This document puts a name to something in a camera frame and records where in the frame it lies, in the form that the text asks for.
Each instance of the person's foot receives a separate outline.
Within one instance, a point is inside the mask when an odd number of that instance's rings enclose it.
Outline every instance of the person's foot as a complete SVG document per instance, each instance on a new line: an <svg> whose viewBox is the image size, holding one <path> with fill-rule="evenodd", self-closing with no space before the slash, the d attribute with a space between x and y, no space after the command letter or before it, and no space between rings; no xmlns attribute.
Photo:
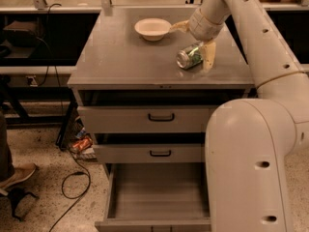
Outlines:
<svg viewBox="0 0 309 232"><path fill-rule="evenodd" d="M10 177L8 180L0 182L0 189L7 189L14 184L28 180L36 171L36 169L37 166L34 163L27 163L16 167L15 173L12 177Z"/></svg>

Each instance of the cabinet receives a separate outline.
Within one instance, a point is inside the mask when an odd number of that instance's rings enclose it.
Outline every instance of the cabinet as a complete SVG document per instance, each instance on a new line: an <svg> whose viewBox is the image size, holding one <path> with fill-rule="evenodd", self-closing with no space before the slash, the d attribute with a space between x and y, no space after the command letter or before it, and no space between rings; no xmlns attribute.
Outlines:
<svg viewBox="0 0 309 232"><path fill-rule="evenodd" d="M194 7L113 8L101 12L69 80L98 161L109 178L103 232L211 231L204 156L208 120L222 103L247 96L250 72L227 28L209 73L181 70L175 33L150 43L137 20L175 23Z"/></svg>

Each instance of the white bowl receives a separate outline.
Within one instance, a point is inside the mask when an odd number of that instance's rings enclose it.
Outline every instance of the white bowl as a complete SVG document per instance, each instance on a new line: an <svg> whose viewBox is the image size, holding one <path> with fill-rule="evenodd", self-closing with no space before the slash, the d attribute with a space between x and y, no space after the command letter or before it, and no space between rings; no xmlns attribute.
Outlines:
<svg viewBox="0 0 309 232"><path fill-rule="evenodd" d="M169 32L171 26L171 23L164 19L148 18L138 21L134 28L145 40L156 42Z"/></svg>

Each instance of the person's leg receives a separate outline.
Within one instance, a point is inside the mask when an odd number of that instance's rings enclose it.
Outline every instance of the person's leg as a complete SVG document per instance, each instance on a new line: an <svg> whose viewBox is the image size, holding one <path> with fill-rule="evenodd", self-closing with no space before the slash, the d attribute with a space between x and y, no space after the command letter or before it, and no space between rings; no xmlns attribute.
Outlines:
<svg viewBox="0 0 309 232"><path fill-rule="evenodd" d="M12 155L7 142L6 119L0 111L0 182L14 175Z"/></svg>
<svg viewBox="0 0 309 232"><path fill-rule="evenodd" d="M29 179L36 169L37 166L34 163L27 163L14 168L7 141L6 119L0 111L0 189L7 189Z"/></svg>

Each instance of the drawer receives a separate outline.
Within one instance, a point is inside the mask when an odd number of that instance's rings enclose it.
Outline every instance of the drawer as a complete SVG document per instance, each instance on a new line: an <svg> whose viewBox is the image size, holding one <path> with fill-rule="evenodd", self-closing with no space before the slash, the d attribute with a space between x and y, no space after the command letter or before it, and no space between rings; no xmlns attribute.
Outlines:
<svg viewBox="0 0 309 232"><path fill-rule="evenodd" d="M211 231L202 163L113 164L102 232Z"/></svg>
<svg viewBox="0 0 309 232"><path fill-rule="evenodd" d="M201 144L94 145L100 163L201 162Z"/></svg>
<svg viewBox="0 0 309 232"><path fill-rule="evenodd" d="M205 106L80 106L78 113L91 133L201 132L210 118Z"/></svg>

